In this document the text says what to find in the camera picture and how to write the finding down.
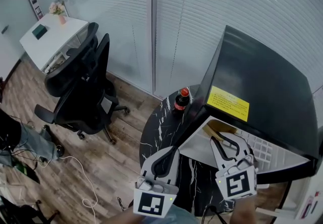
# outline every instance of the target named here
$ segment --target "bottle label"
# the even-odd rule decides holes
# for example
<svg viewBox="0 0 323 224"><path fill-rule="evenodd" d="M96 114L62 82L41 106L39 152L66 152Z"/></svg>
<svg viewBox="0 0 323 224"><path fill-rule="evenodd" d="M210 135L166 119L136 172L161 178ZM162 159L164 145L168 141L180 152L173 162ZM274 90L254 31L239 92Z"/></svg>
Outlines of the bottle label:
<svg viewBox="0 0 323 224"><path fill-rule="evenodd" d="M180 106L180 105L177 105L177 103L175 102L174 104L174 107L177 109L177 110L185 110L186 106Z"/></svg>

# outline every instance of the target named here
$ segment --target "black marble tabletop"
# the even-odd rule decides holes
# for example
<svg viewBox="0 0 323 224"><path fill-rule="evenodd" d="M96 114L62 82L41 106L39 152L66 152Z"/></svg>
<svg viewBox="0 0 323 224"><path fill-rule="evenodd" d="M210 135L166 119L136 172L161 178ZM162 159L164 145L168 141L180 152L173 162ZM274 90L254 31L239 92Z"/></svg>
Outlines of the black marble tabletop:
<svg viewBox="0 0 323 224"><path fill-rule="evenodd" d="M198 86L188 87L190 103L194 99ZM174 145L173 137L184 119L184 115L182 117L172 115L175 98L179 92L176 91L165 98L149 117L140 141L141 166L146 158L158 150ZM217 207L218 212L232 211L233 202L223 200L216 184L217 171L218 169L214 167L180 155L176 181L179 192L174 204L194 213L195 216L203 216L209 205ZM213 215L213 213L207 211L206 215Z"/></svg>

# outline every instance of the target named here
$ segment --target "red bottle cap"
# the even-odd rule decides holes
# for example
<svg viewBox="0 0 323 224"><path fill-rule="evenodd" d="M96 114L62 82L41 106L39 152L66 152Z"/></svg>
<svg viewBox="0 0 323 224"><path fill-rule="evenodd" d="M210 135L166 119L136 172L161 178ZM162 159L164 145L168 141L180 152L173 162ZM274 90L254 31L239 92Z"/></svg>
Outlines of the red bottle cap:
<svg viewBox="0 0 323 224"><path fill-rule="evenodd" d="M187 97L187 96L188 96L188 94L189 94L188 89L187 89L187 88L183 88L183 89L182 89L182 91L181 91L181 95L182 95L183 97Z"/></svg>

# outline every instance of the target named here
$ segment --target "yellow warning label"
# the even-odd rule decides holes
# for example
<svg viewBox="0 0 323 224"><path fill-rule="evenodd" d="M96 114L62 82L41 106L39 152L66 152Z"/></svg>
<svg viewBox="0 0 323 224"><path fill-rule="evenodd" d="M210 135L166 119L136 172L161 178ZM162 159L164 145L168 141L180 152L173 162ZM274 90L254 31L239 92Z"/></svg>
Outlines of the yellow warning label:
<svg viewBox="0 0 323 224"><path fill-rule="evenodd" d="M212 86L207 103L244 121L248 120L249 103Z"/></svg>

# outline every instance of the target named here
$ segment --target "flower vase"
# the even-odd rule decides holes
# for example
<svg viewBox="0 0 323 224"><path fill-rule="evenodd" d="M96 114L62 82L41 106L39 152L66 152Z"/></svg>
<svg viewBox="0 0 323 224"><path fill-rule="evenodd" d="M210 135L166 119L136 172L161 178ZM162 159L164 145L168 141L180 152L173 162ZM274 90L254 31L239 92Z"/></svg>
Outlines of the flower vase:
<svg viewBox="0 0 323 224"><path fill-rule="evenodd" d="M66 23L66 19L64 18L64 16L62 14L59 15L59 19L60 19L61 25L64 25Z"/></svg>

